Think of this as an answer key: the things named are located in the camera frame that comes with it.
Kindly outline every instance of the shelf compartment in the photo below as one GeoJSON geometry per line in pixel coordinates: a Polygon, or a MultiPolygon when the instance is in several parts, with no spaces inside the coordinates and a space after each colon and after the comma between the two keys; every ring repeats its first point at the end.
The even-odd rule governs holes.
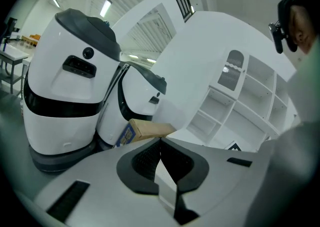
{"type": "Polygon", "coordinates": [[[231,111],[234,102],[235,101],[230,97],[211,88],[209,89],[200,110],[217,120],[217,122],[223,123],[231,111]]]}
{"type": "Polygon", "coordinates": [[[286,82],[278,74],[276,75],[275,94],[279,97],[281,101],[283,101],[285,106],[288,105],[289,96],[286,91],[286,82]]]}
{"type": "Polygon", "coordinates": [[[209,146],[219,144],[225,148],[235,141],[242,151],[254,152],[264,136],[264,131],[233,110],[209,146]]]}
{"type": "Polygon", "coordinates": [[[250,122],[254,123],[265,133],[268,133],[272,139],[276,139],[279,136],[278,131],[269,122],[267,122],[266,119],[263,119],[256,112],[240,101],[235,102],[233,110],[244,116],[250,122]]]}
{"type": "Polygon", "coordinates": [[[245,76],[238,100],[263,119],[268,118],[272,103],[272,92],[248,74],[245,76]]]}
{"type": "Polygon", "coordinates": [[[269,122],[273,125],[278,133],[281,133],[285,124],[287,106],[277,95],[274,96],[269,122]]]}
{"type": "Polygon", "coordinates": [[[187,129],[204,143],[208,143],[215,136],[221,123],[198,110],[187,129]]]}
{"type": "Polygon", "coordinates": [[[265,85],[271,91],[274,90],[275,72],[268,65],[250,55],[246,72],[249,76],[265,85]]]}

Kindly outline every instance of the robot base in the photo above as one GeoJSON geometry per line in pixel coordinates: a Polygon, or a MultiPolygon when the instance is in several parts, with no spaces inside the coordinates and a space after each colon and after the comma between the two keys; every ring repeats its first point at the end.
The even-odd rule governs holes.
{"type": "Polygon", "coordinates": [[[82,159],[96,152],[95,139],[87,146],[58,155],[44,155],[36,152],[29,145],[30,154],[37,169],[44,172],[59,172],[71,168],[82,159]]]}

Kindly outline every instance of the white cabinet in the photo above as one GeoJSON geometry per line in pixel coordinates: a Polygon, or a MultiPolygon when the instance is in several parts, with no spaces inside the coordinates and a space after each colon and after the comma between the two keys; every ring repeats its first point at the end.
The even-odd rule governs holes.
{"type": "Polygon", "coordinates": [[[187,130],[209,147],[225,149],[236,142],[241,150],[256,152],[263,141],[277,138],[284,129],[286,82],[257,58],[240,50],[230,52],[224,52],[221,71],[217,68],[187,130]],[[238,78],[232,72],[219,82],[230,68],[240,72],[238,78]]]}

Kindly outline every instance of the cardboard box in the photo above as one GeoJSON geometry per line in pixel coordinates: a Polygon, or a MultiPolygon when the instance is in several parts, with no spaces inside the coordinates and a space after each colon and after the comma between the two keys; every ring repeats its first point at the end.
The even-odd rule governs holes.
{"type": "Polygon", "coordinates": [[[175,131],[176,129],[168,123],[154,123],[152,121],[130,119],[118,138],[115,147],[148,138],[166,137],[175,131]]]}

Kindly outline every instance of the black stripe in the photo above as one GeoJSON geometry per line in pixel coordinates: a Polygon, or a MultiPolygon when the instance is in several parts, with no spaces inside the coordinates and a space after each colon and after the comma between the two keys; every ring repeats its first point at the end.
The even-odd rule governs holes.
{"type": "Polygon", "coordinates": [[[247,167],[247,168],[249,168],[251,166],[251,164],[252,164],[252,161],[245,160],[245,159],[240,159],[240,158],[236,158],[236,157],[228,158],[227,161],[230,162],[230,163],[233,163],[233,164],[237,164],[237,165],[240,165],[240,166],[247,167]]]}
{"type": "Polygon", "coordinates": [[[75,208],[83,194],[86,192],[89,183],[75,181],[47,211],[47,213],[64,223],[71,211],[75,208]]]}
{"type": "Polygon", "coordinates": [[[98,114],[103,106],[103,101],[98,103],[81,103],[59,101],[44,98],[35,94],[28,82],[28,73],[25,76],[23,88],[26,106],[34,114],[52,118],[82,118],[98,114]]]}
{"type": "Polygon", "coordinates": [[[123,74],[122,77],[119,79],[118,82],[118,102],[119,102],[119,108],[121,111],[122,116],[126,121],[129,121],[131,119],[136,119],[136,120],[143,120],[143,121],[152,121],[151,115],[142,115],[142,114],[137,114],[130,110],[129,106],[127,105],[125,95],[124,95],[124,90],[122,87],[122,80],[124,79],[124,76],[126,75],[123,74]]]}

